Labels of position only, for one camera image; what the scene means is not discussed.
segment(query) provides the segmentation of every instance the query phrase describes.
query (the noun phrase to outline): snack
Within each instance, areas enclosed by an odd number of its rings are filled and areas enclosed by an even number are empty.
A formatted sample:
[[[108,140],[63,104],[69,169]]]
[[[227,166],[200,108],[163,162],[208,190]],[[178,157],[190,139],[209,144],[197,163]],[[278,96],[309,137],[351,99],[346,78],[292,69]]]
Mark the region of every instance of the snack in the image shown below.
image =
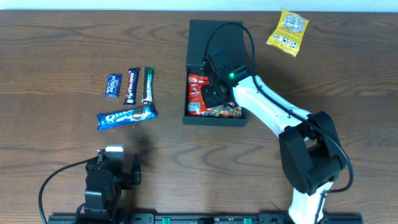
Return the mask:
[[[155,67],[144,67],[144,92],[142,93],[143,104],[153,103],[152,80],[154,78]]]
[[[129,69],[129,81],[127,83],[126,99],[124,100],[125,105],[136,104],[138,73],[139,73],[139,68]]]
[[[209,84],[209,78],[201,75],[189,74],[188,76],[188,108],[189,116],[206,116],[217,118],[240,118],[242,107],[235,107],[234,103],[206,108],[201,95],[201,87]]]
[[[273,45],[294,57],[300,50],[308,20],[298,14],[282,10],[278,26],[268,38],[267,44]]]
[[[156,112],[152,105],[110,114],[97,114],[97,129],[101,131],[153,118],[156,118]]]
[[[120,81],[122,75],[120,74],[109,74],[108,82],[106,83],[105,96],[107,97],[118,97],[120,89]]]

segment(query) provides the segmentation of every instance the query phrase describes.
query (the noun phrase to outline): black box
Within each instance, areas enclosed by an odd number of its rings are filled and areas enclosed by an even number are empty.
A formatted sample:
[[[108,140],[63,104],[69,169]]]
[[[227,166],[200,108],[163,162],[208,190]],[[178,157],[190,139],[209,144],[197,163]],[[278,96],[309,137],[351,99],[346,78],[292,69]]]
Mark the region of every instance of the black box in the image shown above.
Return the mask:
[[[188,52],[187,52],[187,78],[185,87],[185,107],[183,124],[199,124],[212,126],[235,126],[243,127],[247,123],[247,110],[242,108],[242,118],[207,118],[187,116],[188,101],[188,75],[194,73],[203,74],[203,56],[207,40],[211,33],[219,25],[228,21],[204,21],[191,20],[189,28]],[[216,49],[223,49],[229,61],[234,65],[248,65],[246,59],[246,49],[243,42],[242,28],[234,25],[222,27],[212,38],[208,52]]]

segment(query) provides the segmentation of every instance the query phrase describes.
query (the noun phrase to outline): wood grain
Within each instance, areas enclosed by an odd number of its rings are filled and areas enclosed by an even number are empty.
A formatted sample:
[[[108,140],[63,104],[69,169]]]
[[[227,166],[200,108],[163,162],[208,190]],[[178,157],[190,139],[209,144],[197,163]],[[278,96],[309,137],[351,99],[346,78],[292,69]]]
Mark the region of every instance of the wood grain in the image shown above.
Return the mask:
[[[243,20],[265,83],[302,108],[331,115],[356,176],[350,191],[327,198],[328,212],[396,223],[398,15],[300,14],[310,23],[293,58],[266,45],[279,12],[1,11],[0,223],[40,223],[45,178],[114,143],[142,155],[143,183],[121,202],[131,210],[288,209],[292,187],[278,140],[256,117],[244,128],[182,125],[190,19]],[[97,131],[97,113],[128,108],[127,69],[151,65],[159,116]],[[103,95],[109,73],[124,75],[118,99]],[[140,98],[141,80],[137,92]],[[54,177],[45,214],[74,212],[85,176],[80,166]],[[334,187],[347,178],[345,170]]]

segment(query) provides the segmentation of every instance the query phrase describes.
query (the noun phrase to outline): red package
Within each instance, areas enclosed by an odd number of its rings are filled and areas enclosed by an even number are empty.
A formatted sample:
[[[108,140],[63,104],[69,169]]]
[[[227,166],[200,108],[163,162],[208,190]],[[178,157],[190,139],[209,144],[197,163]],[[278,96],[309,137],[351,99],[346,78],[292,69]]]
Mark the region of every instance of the red package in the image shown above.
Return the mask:
[[[242,116],[242,107],[235,107],[234,103],[206,108],[201,95],[201,87],[209,84],[209,78],[201,75],[188,76],[188,110],[189,116],[212,116],[217,118],[239,118]]]
[[[188,110],[190,116],[209,116],[205,102],[201,96],[201,87],[209,84],[209,78],[201,75],[189,74],[188,76]]]

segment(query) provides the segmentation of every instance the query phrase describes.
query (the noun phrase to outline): yellow snack bag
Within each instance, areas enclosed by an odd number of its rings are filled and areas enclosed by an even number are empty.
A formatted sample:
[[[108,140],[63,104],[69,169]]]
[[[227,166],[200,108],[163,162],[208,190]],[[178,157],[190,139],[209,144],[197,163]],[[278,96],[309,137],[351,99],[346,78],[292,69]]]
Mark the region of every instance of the yellow snack bag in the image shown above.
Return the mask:
[[[278,26],[268,38],[267,44],[271,44],[295,57],[300,50],[308,22],[309,20],[298,14],[283,9]]]

